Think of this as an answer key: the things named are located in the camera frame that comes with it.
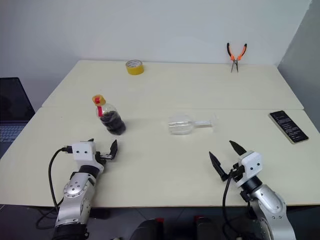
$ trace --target plastic bottle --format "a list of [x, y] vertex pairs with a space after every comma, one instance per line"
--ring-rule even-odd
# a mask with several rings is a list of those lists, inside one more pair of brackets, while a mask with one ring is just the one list
[[109, 133], [113, 135], [121, 135], [126, 130], [126, 125], [122, 121], [117, 109], [106, 102], [100, 94], [92, 97], [92, 101], [96, 105], [96, 115], [100, 118], [103, 125]]
[[173, 135], [190, 134], [194, 128], [213, 127], [213, 119], [207, 121], [193, 121], [188, 115], [176, 114], [168, 121], [169, 131]]

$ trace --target white table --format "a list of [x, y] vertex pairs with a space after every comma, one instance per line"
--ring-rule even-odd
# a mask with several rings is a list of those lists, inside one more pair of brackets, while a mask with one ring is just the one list
[[[262, 153], [259, 178], [288, 205], [320, 204], [317, 175], [320, 135], [303, 110], [286, 110], [309, 136], [291, 144], [269, 119], [270, 110], [185, 109], [196, 120], [216, 114], [215, 131], [196, 129], [185, 136], [170, 135], [167, 117], [175, 111], [120, 112], [127, 130], [107, 132], [94, 110], [41, 108], [0, 160], [0, 204], [52, 206], [48, 164], [64, 145], [94, 138], [107, 152], [118, 140], [118, 155], [98, 179], [94, 207], [221, 206], [222, 183], [209, 159], [212, 151], [227, 171], [237, 161], [229, 144]], [[56, 197], [62, 197], [70, 174], [77, 170], [72, 156], [60, 153], [52, 168]], [[240, 190], [231, 186], [227, 205], [243, 206]]]
[[124, 61], [81, 60], [43, 107], [93, 108], [102, 94], [121, 112], [157, 109], [303, 109], [278, 69], [271, 65], [144, 62], [129, 75]]

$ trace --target dark liquid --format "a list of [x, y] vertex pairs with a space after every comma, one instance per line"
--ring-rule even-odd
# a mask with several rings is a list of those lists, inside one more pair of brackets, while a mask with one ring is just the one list
[[109, 111], [100, 117], [106, 129], [114, 135], [121, 135], [126, 130], [125, 123], [121, 120], [120, 115], [116, 111]]

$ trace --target red object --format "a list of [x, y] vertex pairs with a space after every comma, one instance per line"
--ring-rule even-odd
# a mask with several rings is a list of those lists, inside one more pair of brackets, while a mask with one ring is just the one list
[[194, 216], [194, 221], [198, 221], [200, 218], [204, 218], [203, 215], [199, 215], [199, 216]]
[[95, 101], [96, 104], [99, 104], [99, 103], [100, 103], [100, 97], [97, 96], [97, 97], [94, 99], [94, 101]]
[[162, 218], [162, 217], [158, 217], [158, 218], [156, 218], [155, 219], [158, 223], [164, 223], [165, 222], [165, 219], [164, 218]]
[[97, 106], [97, 108], [98, 108], [98, 116], [102, 117], [102, 107], [101, 106]]

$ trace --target phone screen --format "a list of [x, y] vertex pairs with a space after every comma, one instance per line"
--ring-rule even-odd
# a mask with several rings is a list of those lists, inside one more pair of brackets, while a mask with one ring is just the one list
[[309, 139], [285, 111], [275, 111], [271, 112], [269, 115], [293, 144]]

